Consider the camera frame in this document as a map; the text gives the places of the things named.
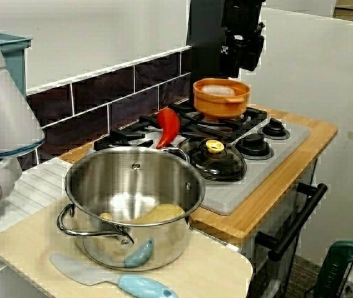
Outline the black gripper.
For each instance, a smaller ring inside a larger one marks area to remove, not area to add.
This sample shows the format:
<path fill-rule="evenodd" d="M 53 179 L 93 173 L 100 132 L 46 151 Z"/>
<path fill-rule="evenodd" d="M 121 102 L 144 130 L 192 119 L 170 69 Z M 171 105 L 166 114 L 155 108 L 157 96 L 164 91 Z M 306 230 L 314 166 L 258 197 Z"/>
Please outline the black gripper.
<path fill-rule="evenodd" d="M 264 46 L 262 30 L 265 25 L 259 22 L 263 0 L 226 0 L 223 5 L 221 27 L 229 30 L 221 45 L 221 73 L 230 78 L 239 75 L 241 41 L 230 31 L 253 31 L 244 37 L 244 53 L 241 68 L 254 71 L 258 65 Z"/>

